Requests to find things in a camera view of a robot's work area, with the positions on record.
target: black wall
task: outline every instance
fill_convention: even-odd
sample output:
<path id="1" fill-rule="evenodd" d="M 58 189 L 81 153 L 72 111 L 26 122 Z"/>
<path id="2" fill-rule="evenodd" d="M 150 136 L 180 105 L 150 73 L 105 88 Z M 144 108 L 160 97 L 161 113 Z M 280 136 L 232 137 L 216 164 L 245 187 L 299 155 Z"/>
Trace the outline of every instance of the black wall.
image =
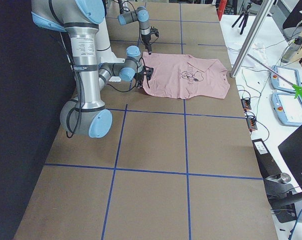
<path id="1" fill-rule="evenodd" d="M 33 24 L 31 0 L 0 0 L 0 240 L 12 239 L 75 82 L 66 55 Z"/>

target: pink t-shirt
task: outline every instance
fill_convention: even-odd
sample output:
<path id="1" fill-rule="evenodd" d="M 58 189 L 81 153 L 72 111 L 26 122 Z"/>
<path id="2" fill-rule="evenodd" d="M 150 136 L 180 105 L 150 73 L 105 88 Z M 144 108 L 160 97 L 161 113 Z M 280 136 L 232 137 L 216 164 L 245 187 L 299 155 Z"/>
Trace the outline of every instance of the pink t-shirt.
<path id="1" fill-rule="evenodd" d="M 197 95 L 225 98 L 230 85 L 227 69 L 218 59 L 197 59 L 191 55 L 143 53 L 145 65 L 154 68 L 149 81 L 143 84 L 152 96 L 188 99 Z"/>

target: red object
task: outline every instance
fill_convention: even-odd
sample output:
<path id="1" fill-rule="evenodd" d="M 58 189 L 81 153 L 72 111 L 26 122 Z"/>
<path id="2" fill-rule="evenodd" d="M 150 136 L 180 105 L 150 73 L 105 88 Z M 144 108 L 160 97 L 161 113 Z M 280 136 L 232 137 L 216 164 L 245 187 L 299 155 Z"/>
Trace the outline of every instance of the red object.
<path id="1" fill-rule="evenodd" d="M 222 18 L 222 15 L 224 13 L 224 9 L 225 9 L 225 6 L 226 6 L 226 2 L 227 0 L 221 0 L 220 1 L 220 5 L 219 5 L 219 9 L 217 11 L 217 16 L 219 18 L 219 21 L 221 21 L 221 18 Z"/>

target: tripod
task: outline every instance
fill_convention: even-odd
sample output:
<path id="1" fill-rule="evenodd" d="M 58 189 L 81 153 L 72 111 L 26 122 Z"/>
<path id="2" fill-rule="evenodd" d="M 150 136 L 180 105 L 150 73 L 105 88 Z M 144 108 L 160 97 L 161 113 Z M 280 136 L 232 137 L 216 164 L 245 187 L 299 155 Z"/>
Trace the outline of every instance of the tripod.
<path id="1" fill-rule="evenodd" d="M 238 17 L 238 19 L 235 21 L 235 23 L 232 25 L 232 27 L 234 27 L 236 25 L 236 23 L 241 19 L 241 17 L 243 17 L 240 25 L 239 25 L 239 28 L 242 26 L 242 29 L 241 29 L 241 32 L 240 32 L 240 35 L 242 35 L 243 33 L 243 30 L 246 26 L 246 23 L 247 23 L 247 19 L 249 17 L 249 13 L 250 13 L 250 8 L 252 7 L 251 6 L 252 4 L 252 1 L 249 2 L 248 6 L 246 7 L 246 10 L 244 10 L 241 15 Z"/>

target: green handle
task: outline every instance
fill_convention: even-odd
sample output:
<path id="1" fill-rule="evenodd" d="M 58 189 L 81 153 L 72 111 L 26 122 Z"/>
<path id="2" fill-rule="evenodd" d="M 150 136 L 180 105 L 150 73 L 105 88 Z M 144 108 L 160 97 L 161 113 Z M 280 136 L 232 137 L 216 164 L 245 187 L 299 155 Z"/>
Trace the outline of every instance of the green handle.
<path id="1" fill-rule="evenodd" d="M 295 90 L 295 97 L 294 98 L 297 98 L 297 96 L 300 96 L 302 98 L 302 86 L 300 87 L 300 86 L 297 86 L 297 85 L 293 84 L 292 87 Z"/>

